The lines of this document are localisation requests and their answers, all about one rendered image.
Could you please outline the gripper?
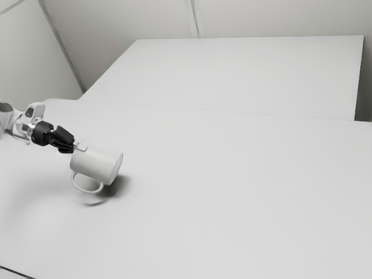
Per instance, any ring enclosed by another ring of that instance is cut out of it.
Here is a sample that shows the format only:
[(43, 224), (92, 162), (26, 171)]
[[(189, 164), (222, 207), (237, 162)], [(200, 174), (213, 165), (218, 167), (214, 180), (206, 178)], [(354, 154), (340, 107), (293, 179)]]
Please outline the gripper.
[(86, 145), (81, 141), (76, 141), (73, 134), (61, 126), (57, 126), (54, 130), (51, 123), (40, 121), (38, 122), (33, 132), (31, 133), (31, 140), (34, 144), (39, 146), (52, 145), (60, 153), (74, 153), (74, 151), (86, 151)]

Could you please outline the white mug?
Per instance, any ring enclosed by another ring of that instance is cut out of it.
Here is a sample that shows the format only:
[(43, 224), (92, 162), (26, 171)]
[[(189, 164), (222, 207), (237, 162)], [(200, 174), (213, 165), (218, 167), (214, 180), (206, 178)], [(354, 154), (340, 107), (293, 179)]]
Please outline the white mug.
[[(75, 142), (73, 148), (70, 169), (73, 172), (71, 182), (75, 188), (88, 194), (97, 194), (104, 186), (112, 184), (123, 162), (123, 152), (86, 138)], [(87, 190), (80, 187), (75, 181), (78, 174), (97, 181), (98, 188)]]

